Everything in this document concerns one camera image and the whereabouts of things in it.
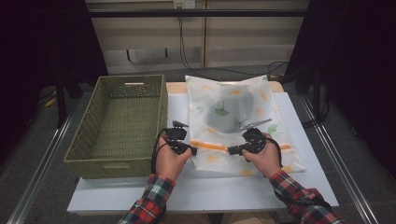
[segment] gray object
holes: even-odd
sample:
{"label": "gray object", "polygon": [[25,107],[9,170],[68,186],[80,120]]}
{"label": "gray object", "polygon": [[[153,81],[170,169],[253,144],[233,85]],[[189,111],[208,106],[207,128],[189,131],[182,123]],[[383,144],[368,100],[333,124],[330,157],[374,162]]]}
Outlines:
{"label": "gray object", "polygon": [[237,133],[253,111],[254,97],[247,86],[221,87],[220,100],[209,107],[207,125],[220,133]]}

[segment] finger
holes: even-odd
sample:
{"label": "finger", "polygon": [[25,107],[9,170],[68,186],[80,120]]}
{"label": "finger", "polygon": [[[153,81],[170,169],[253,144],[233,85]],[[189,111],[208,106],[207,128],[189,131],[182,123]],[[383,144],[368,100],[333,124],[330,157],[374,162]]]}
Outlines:
{"label": "finger", "polygon": [[242,149],[242,154],[244,155],[244,157],[249,160],[249,161],[253,161],[254,160],[254,154],[250,153],[249,151],[247,151],[246,149]]}
{"label": "finger", "polygon": [[266,138],[272,138],[271,134],[269,133],[262,133],[262,135]]}
{"label": "finger", "polygon": [[159,138],[158,139],[158,144],[157,144],[157,151],[161,148],[161,150],[163,150],[165,147],[168,147],[168,146],[165,146],[167,143],[166,143],[166,141],[165,140],[163,140],[163,138]]}
{"label": "finger", "polygon": [[180,155],[179,155],[179,157],[180,157],[183,161],[187,161],[191,156],[192,156],[191,148],[187,148],[187,150],[186,150],[183,154],[180,154]]}

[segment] gray floor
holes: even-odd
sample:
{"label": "gray floor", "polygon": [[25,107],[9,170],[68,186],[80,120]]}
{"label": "gray floor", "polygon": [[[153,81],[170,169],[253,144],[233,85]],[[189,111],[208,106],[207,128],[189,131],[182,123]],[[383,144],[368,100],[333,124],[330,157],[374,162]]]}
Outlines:
{"label": "gray floor", "polygon": [[[159,69],[160,67],[149,70],[150,67],[150,65],[143,65],[141,63],[139,69],[142,70],[135,72],[140,72],[140,74],[163,73],[167,75],[168,81],[182,81],[184,75],[194,75],[192,71],[186,69],[161,71]],[[119,73],[133,72],[128,67],[118,69]],[[227,67],[227,69],[260,74],[267,71],[267,66],[235,66]],[[277,70],[273,74],[280,74],[284,69],[285,66],[282,66],[280,70]],[[211,76],[216,79],[228,80],[249,78],[248,75],[224,70],[205,70],[200,71],[199,74]],[[120,216],[79,217],[65,211],[76,187],[78,176],[63,164],[63,158],[92,94],[91,87],[83,87],[84,95],[78,100],[78,106],[69,129],[54,155],[53,162],[46,173],[46,178],[30,207],[24,223],[115,223],[120,218]],[[300,96],[294,91],[294,83],[286,84],[283,88],[289,93],[300,120],[308,120]],[[68,107],[76,101],[67,99]],[[3,173],[0,175],[0,223],[7,223],[12,211],[18,204],[18,200],[25,191],[30,179],[35,173],[35,169],[50,144],[56,125],[56,105],[50,107],[39,105],[31,126],[15,146],[12,154],[9,155],[3,167]],[[395,179],[373,158],[364,140],[355,136],[350,131],[351,125],[348,120],[338,109],[337,105],[332,102],[331,110],[329,116],[324,121],[324,126],[334,141],[347,169],[367,200],[369,207],[373,210],[378,223],[393,223],[396,219],[396,214],[393,212],[396,211]],[[329,154],[318,138],[315,128],[306,129],[305,132],[340,203],[340,207],[335,208],[335,210],[350,223],[364,223],[354,202],[351,200],[345,184],[334,168]],[[278,214],[283,222],[290,221],[285,211],[279,211]]]}

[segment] basket handle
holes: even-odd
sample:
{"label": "basket handle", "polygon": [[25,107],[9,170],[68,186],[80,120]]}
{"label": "basket handle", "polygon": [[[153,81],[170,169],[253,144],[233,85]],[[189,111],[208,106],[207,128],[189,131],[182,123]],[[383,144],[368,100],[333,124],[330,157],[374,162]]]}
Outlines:
{"label": "basket handle", "polygon": [[129,169],[131,164],[129,162],[107,162],[101,163],[102,167],[105,169]]}
{"label": "basket handle", "polygon": [[125,86],[143,86],[145,85],[144,82],[125,82]]}

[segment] wicker basket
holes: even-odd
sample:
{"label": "wicker basket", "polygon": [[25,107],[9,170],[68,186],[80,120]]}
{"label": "wicker basket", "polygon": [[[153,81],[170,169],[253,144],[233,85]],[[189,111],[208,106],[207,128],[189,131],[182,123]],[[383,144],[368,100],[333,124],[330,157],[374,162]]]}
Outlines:
{"label": "wicker basket", "polygon": [[163,75],[99,77],[64,163],[85,179],[149,175],[167,106]]}

